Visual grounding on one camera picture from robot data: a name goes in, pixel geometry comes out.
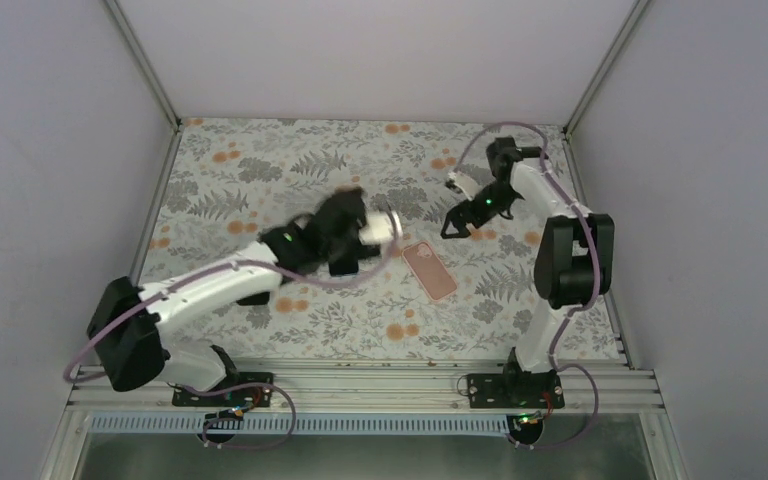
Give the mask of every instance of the black bracket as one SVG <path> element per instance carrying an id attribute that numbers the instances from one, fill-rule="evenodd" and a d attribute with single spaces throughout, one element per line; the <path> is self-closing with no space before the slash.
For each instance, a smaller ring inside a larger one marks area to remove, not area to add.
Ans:
<path id="1" fill-rule="evenodd" d="M 232 387 L 234 385 L 240 385 L 243 383 L 274 383 L 275 376 L 269 372 L 238 372 L 237 377 L 233 383 L 223 382 L 217 385 L 216 390 L 222 390 Z M 234 408 L 245 405 L 246 403 L 254 404 L 254 399 L 257 394 L 260 394 L 260 399 L 255 407 L 267 408 L 272 400 L 272 392 L 264 392 L 263 389 L 260 392 L 255 392 L 254 389 L 245 388 L 235 390 L 225 395 L 218 395 L 215 397 L 202 397 L 194 395 L 186 390 L 175 390 L 175 394 L 172 396 L 172 405 L 176 407 L 227 407 Z"/>
<path id="2" fill-rule="evenodd" d="M 503 373 L 471 373 L 466 376 L 467 392 L 469 392 L 469 408 L 473 409 L 511 409 L 539 408 L 546 409 L 549 405 L 543 396 L 546 393 L 555 409 L 564 407 L 564 394 L 561 379 L 557 373 L 532 373 L 528 384 L 522 385 L 521 391 L 509 388 Z"/>
<path id="3" fill-rule="evenodd" d="M 511 349 L 502 373 L 471 373 L 466 376 L 469 407 L 473 409 L 563 408 L 564 389 L 558 372 L 525 372 Z"/>

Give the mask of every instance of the white wall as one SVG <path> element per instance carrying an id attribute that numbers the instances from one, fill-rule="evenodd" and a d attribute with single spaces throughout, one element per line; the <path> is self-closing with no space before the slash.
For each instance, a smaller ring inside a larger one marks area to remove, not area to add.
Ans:
<path id="1" fill-rule="evenodd" d="M 120 0 L 182 116 L 565 124 L 633 0 Z"/>
<path id="2" fill-rule="evenodd" d="M 768 479 L 768 1 L 656 1 L 574 146 L 693 478 Z"/>
<path id="3" fill-rule="evenodd" d="M 38 475 L 169 138 L 101 2 L 0 0 L 0 479 Z"/>

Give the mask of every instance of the table surface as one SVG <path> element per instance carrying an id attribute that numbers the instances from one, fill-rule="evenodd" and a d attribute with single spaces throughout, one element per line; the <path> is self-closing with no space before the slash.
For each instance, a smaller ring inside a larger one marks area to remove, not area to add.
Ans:
<path id="1" fill-rule="evenodd" d="M 503 359 L 529 326 L 537 293 L 532 265 L 541 226 L 524 201 L 515 220 L 496 218 L 469 239 L 442 240 L 443 217 L 459 198 L 447 171 L 482 124 L 194 118 L 166 188 L 142 282 L 220 259 L 258 232 L 312 211 L 336 188 L 358 185 L 370 204 L 402 218 L 407 246 L 425 240 L 458 283 L 433 303 L 407 265 L 352 290 L 291 283 L 269 305 L 227 305 L 176 332 L 232 356 L 334 359 Z M 562 134 L 541 127 L 549 158 L 572 192 Z M 532 132 L 504 127 L 479 140 L 462 169 L 492 177 L 484 158 L 494 136 L 539 145 Z M 375 260 L 362 263 L 369 268 Z M 327 268 L 318 274 L 327 278 Z M 564 359 L 619 358 L 604 302 L 574 317 L 559 347 Z"/>

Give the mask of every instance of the vent grille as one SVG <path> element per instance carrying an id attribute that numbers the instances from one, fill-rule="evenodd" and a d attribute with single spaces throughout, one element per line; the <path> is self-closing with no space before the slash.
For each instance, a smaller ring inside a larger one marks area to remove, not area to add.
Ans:
<path id="1" fill-rule="evenodd" d="M 279 435 L 290 428 L 289 414 L 251 413 L 242 421 L 223 421 L 211 433 Z M 99 412 L 94 433 L 199 433 L 204 414 L 177 412 Z M 299 414 L 297 435 L 473 435 L 507 433 L 504 415 Z"/>

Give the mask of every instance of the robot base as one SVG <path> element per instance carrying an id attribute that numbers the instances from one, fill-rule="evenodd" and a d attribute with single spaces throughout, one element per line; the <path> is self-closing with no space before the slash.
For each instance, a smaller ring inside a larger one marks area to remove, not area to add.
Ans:
<path id="1" fill-rule="evenodd" d="M 514 349 L 502 373 L 471 373 L 466 379 L 469 407 L 473 409 L 546 409 L 547 399 L 553 409 L 565 405 L 558 372 L 524 372 Z"/>

